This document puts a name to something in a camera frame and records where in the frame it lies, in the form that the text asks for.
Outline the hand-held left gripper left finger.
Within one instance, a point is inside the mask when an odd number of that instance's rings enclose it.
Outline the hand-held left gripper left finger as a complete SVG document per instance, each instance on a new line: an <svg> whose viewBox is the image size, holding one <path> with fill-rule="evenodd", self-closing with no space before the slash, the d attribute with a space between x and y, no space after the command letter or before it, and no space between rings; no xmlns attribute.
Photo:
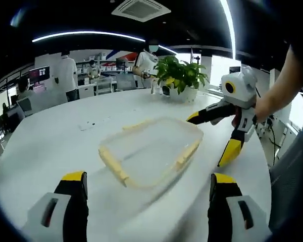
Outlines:
<svg viewBox="0 0 303 242"><path fill-rule="evenodd" d="M28 211L30 241L87 241L87 173L62 177L54 192L43 195Z"/></svg>

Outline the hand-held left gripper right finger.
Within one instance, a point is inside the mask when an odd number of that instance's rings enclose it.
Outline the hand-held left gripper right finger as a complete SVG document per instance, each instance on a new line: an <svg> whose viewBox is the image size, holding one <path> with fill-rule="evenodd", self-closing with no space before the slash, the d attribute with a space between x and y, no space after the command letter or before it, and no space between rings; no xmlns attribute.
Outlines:
<svg viewBox="0 0 303 242"><path fill-rule="evenodd" d="M266 213L244 196L234 178L211 174L208 209L208 241L265 241Z"/></svg>

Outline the person's right hand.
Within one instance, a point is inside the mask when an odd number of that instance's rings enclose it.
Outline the person's right hand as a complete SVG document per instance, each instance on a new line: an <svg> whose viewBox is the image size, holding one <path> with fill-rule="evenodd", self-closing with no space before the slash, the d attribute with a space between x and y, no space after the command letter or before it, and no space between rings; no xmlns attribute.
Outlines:
<svg viewBox="0 0 303 242"><path fill-rule="evenodd" d="M264 122L270 115L269 104L264 98L258 98L256 100L255 115L258 123Z"/></svg>

